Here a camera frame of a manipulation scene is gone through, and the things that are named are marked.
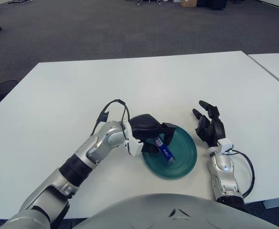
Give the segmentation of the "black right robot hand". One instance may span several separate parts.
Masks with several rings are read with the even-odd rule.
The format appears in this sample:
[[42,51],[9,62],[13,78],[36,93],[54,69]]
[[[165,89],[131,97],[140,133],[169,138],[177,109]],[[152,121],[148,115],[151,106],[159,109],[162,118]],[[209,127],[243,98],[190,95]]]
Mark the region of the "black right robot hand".
[[218,140],[226,138],[224,124],[219,119],[218,108],[202,100],[199,101],[199,105],[207,111],[209,118],[198,110],[192,109],[193,115],[198,120],[195,132],[203,142],[207,143],[208,147],[215,147]]

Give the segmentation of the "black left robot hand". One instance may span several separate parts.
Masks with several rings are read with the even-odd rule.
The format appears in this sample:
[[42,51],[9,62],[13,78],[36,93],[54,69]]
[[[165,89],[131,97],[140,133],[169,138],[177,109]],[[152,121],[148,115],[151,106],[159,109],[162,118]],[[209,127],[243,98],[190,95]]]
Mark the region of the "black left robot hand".
[[157,137],[163,137],[163,143],[169,146],[176,126],[170,123],[159,123],[150,114],[141,114],[130,119],[133,137],[143,143],[142,152],[157,154],[158,147],[154,143]]

